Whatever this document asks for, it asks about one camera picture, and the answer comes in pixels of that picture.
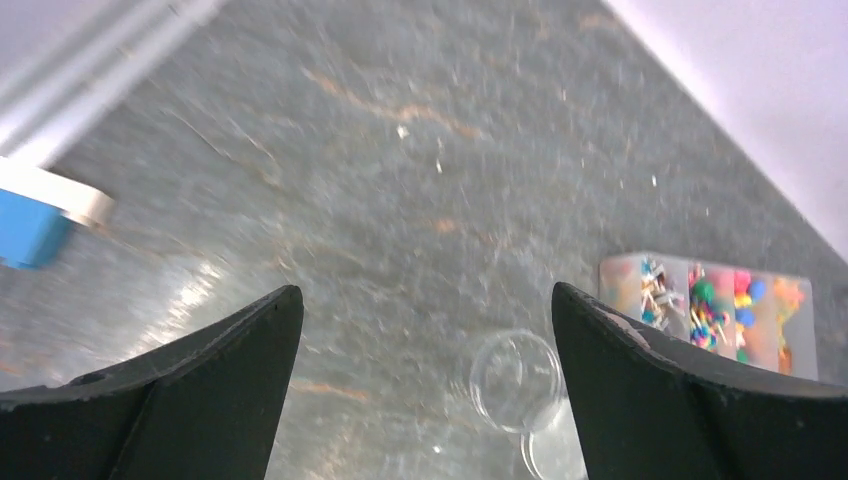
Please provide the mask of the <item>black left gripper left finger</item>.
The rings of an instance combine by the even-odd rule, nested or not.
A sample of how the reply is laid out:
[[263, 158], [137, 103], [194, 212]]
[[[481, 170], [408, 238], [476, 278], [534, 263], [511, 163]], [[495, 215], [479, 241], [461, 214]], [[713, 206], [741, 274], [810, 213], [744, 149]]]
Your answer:
[[284, 286], [59, 387], [1, 396], [5, 479], [260, 479], [304, 319]]

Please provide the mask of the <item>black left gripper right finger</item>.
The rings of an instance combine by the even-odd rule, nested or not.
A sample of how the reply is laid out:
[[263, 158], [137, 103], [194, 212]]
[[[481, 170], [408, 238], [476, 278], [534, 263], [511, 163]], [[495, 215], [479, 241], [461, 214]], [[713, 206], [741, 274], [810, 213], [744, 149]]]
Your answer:
[[552, 326], [593, 479], [843, 479], [847, 390], [697, 348], [571, 284]]

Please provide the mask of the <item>clear round jar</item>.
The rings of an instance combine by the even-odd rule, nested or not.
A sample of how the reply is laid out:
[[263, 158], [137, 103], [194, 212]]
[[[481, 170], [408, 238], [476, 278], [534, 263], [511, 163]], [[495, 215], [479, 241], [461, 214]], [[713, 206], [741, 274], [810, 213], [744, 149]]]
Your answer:
[[546, 428], [566, 397], [554, 348], [525, 329], [497, 331], [479, 341], [466, 385], [478, 415], [491, 427], [513, 434]]

